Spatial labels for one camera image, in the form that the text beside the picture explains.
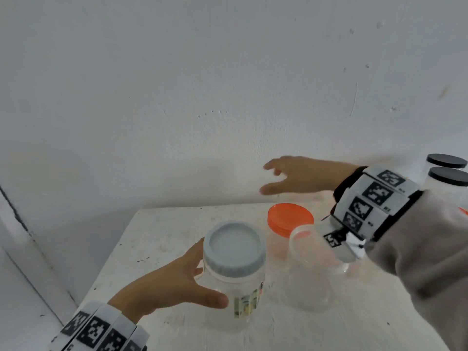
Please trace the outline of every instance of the gray sleeve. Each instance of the gray sleeve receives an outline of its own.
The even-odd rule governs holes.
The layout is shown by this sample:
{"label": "gray sleeve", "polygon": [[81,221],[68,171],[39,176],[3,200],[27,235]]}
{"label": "gray sleeve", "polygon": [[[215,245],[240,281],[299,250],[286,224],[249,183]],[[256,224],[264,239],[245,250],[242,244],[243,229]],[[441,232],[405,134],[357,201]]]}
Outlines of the gray sleeve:
{"label": "gray sleeve", "polygon": [[366,252],[400,278],[450,350],[468,350],[467,215],[426,191]]}

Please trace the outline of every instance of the table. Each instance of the table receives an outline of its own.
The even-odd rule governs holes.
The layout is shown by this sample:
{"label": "table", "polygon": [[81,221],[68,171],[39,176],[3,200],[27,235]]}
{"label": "table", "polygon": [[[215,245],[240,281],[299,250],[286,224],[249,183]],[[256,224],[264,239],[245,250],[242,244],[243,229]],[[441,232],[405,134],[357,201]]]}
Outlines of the table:
{"label": "table", "polygon": [[[300,203],[315,220],[333,205],[330,194]],[[242,220],[265,234],[271,203],[139,210],[114,248],[82,305],[108,301],[132,280],[183,255],[215,224]],[[287,293],[284,273],[267,259],[264,295],[248,329],[227,333],[200,321],[205,308],[182,304],[157,310],[140,324],[151,334],[149,350],[447,350],[414,310],[400,281],[369,260],[331,279],[329,298],[303,309]]]}

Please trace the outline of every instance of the jar label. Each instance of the jar label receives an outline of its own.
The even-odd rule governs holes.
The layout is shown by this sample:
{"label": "jar label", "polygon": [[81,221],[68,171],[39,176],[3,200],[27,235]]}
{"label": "jar label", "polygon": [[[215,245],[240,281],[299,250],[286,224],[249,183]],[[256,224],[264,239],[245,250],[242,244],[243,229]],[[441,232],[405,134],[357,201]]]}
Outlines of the jar label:
{"label": "jar label", "polygon": [[260,302],[260,295],[263,293],[263,282],[260,287],[255,289],[251,294],[246,294],[242,297],[234,298],[234,318],[239,319],[249,316],[257,309]]}

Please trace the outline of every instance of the plastic jar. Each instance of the plastic jar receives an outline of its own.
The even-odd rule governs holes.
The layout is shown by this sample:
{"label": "plastic jar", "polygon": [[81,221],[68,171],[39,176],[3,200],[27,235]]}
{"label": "plastic jar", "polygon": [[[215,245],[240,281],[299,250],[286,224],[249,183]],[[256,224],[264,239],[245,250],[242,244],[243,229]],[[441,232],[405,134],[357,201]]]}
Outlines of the plastic jar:
{"label": "plastic jar", "polygon": [[468,208],[468,173],[465,171],[433,167],[423,189],[429,189],[459,207]]}
{"label": "plastic jar", "polygon": [[258,309],[265,281],[265,242],[249,224],[230,221],[212,229],[203,244],[203,285],[229,298],[226,309],[209,310],[208,324],[242,329]]}
{"label": "plastic jar", "polygon": [[316,228],[299,226],[289,238],[289,291],[305,308],[327,305],[331,300],[330,278],[344,275],[349,266],[336,257]]}
{"label": "plastic jar", "polygon": [[300,225],[313,224],[313,215],[300,205],[279,203],[268,210],[267,223],[272,230],[267,236],[268,252],[275,260],[284,262],[291,232]]}
{"label": "plastic jar", "polygon": [[421,172],[421,184],[427,178],[429,170],[433,167],[449,167],[457,170],[463,170],[467,166],[468,161],[459,158],[458,156],[447,155],[447,154],[429,154],[426,157],[424,168]]}

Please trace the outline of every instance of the wall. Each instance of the wall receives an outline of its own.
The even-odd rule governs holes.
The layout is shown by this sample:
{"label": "wall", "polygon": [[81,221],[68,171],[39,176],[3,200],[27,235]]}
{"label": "wall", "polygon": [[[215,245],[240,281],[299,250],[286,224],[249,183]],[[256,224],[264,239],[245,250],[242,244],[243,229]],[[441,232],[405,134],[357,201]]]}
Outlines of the wall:
{"label": "wall", "polygon": [[138,208],[264,201],[282,154],[466,148],[467,7],[0,0],[0,184],[79,302]]}
{"label": "wall", "polygon": [[62,325],[1,247],[0,281],[0,350],[45,350]]}

